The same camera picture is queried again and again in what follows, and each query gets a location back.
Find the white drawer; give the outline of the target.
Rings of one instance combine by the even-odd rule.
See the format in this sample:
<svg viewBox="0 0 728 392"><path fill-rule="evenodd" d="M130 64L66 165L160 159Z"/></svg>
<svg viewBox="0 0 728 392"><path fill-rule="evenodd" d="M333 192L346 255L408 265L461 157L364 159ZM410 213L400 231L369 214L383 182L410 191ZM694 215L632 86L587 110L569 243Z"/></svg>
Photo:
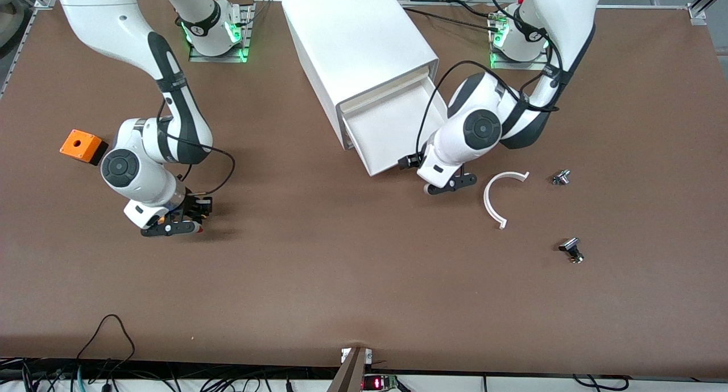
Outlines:
<svg viewBox="0 0 728 392"><path fill-rule="evenodd" d="M374 102L379 101L383 97L390 96L412 84L419 83L423 79L430 79L430 72L427 67L415 69L384 84L375 86L367 92L364 92L364 94L361 94L361 96L356 96L349 101L342 102L339 110L341 114L349 114L353 110L362 109L374 104Z"/></svg>
<svg viewBox="0 0 728 392"><path fill-rule="evenodd" d="M432 79L423 79L374 104L343 114L349 139L369 176L398 165L398 159L415 151L416 139L424 143L444 124L446 104L430 96Z"/></svg>

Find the white drawer cabinet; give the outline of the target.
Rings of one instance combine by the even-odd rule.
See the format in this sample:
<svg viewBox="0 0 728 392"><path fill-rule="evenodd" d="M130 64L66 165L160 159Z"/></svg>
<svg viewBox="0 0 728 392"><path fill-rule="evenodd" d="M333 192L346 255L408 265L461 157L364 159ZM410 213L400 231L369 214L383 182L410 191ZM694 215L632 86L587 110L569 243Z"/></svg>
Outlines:
<svg viewBox="0 0 728 392"><path fill-rule="evenodd" d="M282 0L304 72L344 149L343 102L439 58L398 0Z"/></svg>

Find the device with red display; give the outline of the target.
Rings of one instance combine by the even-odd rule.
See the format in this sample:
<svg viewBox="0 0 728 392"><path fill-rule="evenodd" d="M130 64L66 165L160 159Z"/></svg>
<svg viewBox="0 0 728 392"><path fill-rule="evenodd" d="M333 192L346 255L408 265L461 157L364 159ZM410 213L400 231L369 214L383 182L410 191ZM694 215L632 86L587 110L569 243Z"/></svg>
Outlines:
<svg viewBox="0 0 728 392"><path fill-rule="evenodd" d="M381 374L367 374L362 376L362 392L389 392L397 390L399 381L396 376L382 376Z"/></svg>

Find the pale grey rounded object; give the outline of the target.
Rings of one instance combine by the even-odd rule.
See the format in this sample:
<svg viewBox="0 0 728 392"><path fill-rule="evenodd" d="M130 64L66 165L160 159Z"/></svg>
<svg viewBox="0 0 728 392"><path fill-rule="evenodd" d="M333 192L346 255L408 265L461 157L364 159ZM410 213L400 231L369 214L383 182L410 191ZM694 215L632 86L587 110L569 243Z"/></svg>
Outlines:
<svg viewBox="0 0 728 392"><path fill-rule="evenodd" d="M20 29L26 8L23 0L0 0L0 48L7 45Z"/></svg>

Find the orange button enclosure box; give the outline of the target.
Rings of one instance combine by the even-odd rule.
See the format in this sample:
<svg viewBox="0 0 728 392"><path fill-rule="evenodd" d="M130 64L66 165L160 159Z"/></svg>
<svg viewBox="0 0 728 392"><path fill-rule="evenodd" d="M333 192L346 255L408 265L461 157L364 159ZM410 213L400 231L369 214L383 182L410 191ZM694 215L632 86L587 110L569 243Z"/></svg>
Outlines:
<svg viewBox="0 0 728 392"><path fill-rule="evenodd" d="M91 166L99 166L108 149L109 144L104 139L91 133L73 129L63 142L59 153L80 162L91 164Z"/></svg>

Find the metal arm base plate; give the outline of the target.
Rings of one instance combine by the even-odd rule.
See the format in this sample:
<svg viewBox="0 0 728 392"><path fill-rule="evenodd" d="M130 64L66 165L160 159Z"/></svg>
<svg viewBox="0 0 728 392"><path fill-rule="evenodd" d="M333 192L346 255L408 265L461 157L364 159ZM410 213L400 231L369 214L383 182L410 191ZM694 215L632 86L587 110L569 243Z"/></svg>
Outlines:
<svg viewBox="0 0 728 392"><path fill-rule="evenodd" d="M206 36L195 36L193 32L199 32L200 29L190 30L185 23L182 24L189 44L189 60L212 63L247 62L257 4L214 1L220 8L220 16L214 26L208 29Z"/></svg>
<svg viewBox="0 0 728 392"><path fill-rule="evenodd" d="M539 32L525 36L500 11L489 14L488 27L495 29L489 33L491 68L540 71L546 64L548 42Z"/></svg>

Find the black and silver switch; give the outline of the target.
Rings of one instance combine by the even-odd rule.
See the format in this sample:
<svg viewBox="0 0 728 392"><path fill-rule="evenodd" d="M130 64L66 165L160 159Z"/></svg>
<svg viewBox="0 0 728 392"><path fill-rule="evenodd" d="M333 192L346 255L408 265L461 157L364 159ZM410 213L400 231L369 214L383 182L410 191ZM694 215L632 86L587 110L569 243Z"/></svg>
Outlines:
<svg viewBox="0 0 728 392"><path fill-rule="evenodd" d="M572 239L559 244L557 249L561 252L566 253L569 256L569 260L572 264L580 264L584 260L584 254L578 249L580 239L578 237L572 237Z"/></svg>

